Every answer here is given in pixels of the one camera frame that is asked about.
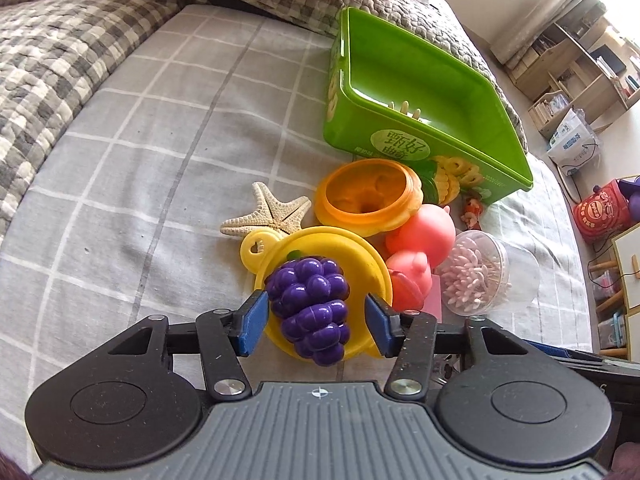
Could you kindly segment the yellow plastic toy pot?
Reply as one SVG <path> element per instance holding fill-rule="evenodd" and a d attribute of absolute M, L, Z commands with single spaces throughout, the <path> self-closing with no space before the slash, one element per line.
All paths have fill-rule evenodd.
<path fill-rule="evenodd" d="M 332 259 L 345 274 L 350 287 L 346 322 L 352 336 L 344 358 L 349 360 L 363 353 L 378 358 L 381 353 L 369 332 L 364 304 L 370 294 L 389 304 L 393 301 L 390 272 L 378 251 L 361 236 L 334 226 L 313 226 L 291 235 L 258 229 L 247 234 L 240 246 L 241 261 L 255 275 L 256 289 L 265 285 L 266 278 L 278 266 L 300 257 Z"/>

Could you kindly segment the orange plastic pumpkin bowl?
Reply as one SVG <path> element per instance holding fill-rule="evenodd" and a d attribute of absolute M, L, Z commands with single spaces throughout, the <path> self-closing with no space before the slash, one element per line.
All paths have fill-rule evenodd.
<path fill-rule="evenodd" d="M 422 204 L 422 182 L 411 168 L 367 158 L 341 166 L 321 181 L 314 214 L 324 226 L 370 237 L 400 228 Z"/>

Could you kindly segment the beige starfish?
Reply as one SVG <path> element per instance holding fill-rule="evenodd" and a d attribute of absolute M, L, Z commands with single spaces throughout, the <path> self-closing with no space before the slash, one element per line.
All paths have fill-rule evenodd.
<path fill-rule="evenodd" d="M 303 229 L 302 223 L 311 208 L 307 196 L 297 197 L 289 202 L 281 202 L 264 182 L 252 184 L 256 208 L 250 214 L 224 220 L 221 234 L 244 237 L 259 229 L 270 229 L 283 235 L 291 235 Z"/>

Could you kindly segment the grey checked quilt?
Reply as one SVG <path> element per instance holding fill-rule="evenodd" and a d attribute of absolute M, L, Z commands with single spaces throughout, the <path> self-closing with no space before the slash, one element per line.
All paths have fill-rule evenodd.
<path fill-rule="evenodd" d="M 1 0 L 1 227 L 96 89 L 202 0 Z"/>

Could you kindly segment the red lantern bag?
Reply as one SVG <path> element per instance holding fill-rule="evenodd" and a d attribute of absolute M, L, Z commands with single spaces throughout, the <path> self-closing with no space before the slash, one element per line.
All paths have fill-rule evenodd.
<path fill-rule="evenodd" d="M 573 206 L 572 216 L 586 243 L 604 240 L 634 224 L 628 200 L 620 192 L 617 180 L 596 186 L 591 195 Z"/>

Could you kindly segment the wooden desk shelf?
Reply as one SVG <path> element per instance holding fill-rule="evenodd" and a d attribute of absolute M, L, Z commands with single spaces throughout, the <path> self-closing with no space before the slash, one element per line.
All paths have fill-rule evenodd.
<path fill-rule="evenodd" d="M 639 49 L 615 32 L 598 2 L 578 20 L 551 24 L 506 64 L 512 84 L 532 101 L 528 114 L 544 138 L 569 110 L 593 124 L 639 102 Z"/>

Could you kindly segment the pink toy pig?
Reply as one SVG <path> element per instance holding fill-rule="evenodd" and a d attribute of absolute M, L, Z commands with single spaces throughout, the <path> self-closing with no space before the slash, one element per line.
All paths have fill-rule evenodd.
<path fill-rule="evenodd" d="M 395 311 L 423 308 L 433 287 L 432 271 L 447 259 L 456 235 L 448 206 L 423 204 L 405 224 L 385 237 Z"/>

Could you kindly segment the white paper bag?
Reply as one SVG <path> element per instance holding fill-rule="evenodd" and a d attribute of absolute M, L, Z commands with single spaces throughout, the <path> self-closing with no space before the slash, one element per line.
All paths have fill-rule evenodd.
<path fill-rule="evenodd" d="M 562 118 L 549 141 L 548 157 L 564 176 L 577 174 L 600 154 L 600 141 L 585 122 L 582 110 L 572 108 Z"/>

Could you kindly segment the beige curtain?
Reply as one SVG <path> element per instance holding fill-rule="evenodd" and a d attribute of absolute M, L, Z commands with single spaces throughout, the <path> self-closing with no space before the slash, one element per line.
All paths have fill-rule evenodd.
<path fill-rule="evenodd" d="M 557 21 L 578 20 L 597 0 L 538 0 L 506 26 L 490 45 L 491 53 L 499 63 L 518 65 L 529 47 Z"/>

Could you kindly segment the green plastic storage bin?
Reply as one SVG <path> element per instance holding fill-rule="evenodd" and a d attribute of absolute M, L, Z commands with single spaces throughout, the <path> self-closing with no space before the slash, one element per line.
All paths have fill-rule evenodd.
<path fill-rule="evenodd" d="M 420 120 L 392 112 L 408 101 Z M 367 12 L 338 14 L 323 137 L 358 157 L 411 168 L 427 203 L 470 193 L 486 205 L 529 191 L 534 177 L 508 114 L 481 74 Z"/>

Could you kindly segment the clear cotton swab jar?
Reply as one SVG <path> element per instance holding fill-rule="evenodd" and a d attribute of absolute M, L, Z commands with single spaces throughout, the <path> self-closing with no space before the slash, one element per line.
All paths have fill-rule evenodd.
<path fill-rule="evenodd" d="M 540 284 L 540 266 L 529 250 L 477 230 L 457 235 L 436 274 L 442 304 L 465 318 L 526 307 Z"/>

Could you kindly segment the translucent tan rubber hand toy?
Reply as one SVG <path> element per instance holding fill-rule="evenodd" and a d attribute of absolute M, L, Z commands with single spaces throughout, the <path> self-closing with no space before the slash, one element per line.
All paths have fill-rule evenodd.
<path fill-rule="evenodd" d="M 402 101 L 399 106 L 396 106 L 394 102 L 389 102 L 387 107 L 392 111 L 407 116 L 414 120 L 420 120 L 422 117 L 422 110 L 419 107 L 411 108 L 408 101 Z"/>

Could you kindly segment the small red figurine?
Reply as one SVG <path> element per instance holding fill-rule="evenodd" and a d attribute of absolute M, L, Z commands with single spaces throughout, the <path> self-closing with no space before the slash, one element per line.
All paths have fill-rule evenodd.
<path fill-rule="evenodd" d="M 483 205 L 475 197 L 468 196 L 464 199 L 461 221 L 468 230 L 480 230 L 480 216 L 483 213 Z"/>

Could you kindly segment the purple toy grapes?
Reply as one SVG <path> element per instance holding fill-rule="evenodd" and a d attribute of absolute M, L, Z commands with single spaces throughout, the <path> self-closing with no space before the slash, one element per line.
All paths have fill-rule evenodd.
<path fill-rule="evenodd" d="M 266 278 L 270 309 L 282 336 L 298 356 L 332 366 L 345 355 L 350 294 L 338 263 L 326 257 L 303 257 L 282 263 Z"/>

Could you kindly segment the grey grid bed sheet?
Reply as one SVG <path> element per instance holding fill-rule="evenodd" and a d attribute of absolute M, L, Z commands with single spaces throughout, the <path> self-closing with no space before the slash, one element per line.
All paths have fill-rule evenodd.
<path fill-rule="evenodd" d="M 252 183 L 279 199 L 312 198 L 352 160 L 323 140 L 332 40 L 295 25 L 187 6 L 132 52 L 90 98 L 41 166 L 1 245 L 1 451 L 39 466 L 27 397 L 46 379 L 134 322 L 186 323 L 235 309 L 254 287 L 240 242 L 219 231 L 255 206 Z M 526 155 L 534 187 L 488 207 L 482 226 L 538 258 L 526 307 L 490 317 L 533 341 L 592 349 L 586 286 L 566 203 L 549 167 Z M 384 478 L 394 456 L 382 430 L 348 421 L 363 470 L 320 452 L 342 444 L 311 430 L 343 426 L 336 401 L 291 403 L 263 417 L 280 458 L 247 455 L 220 478 Z"/>

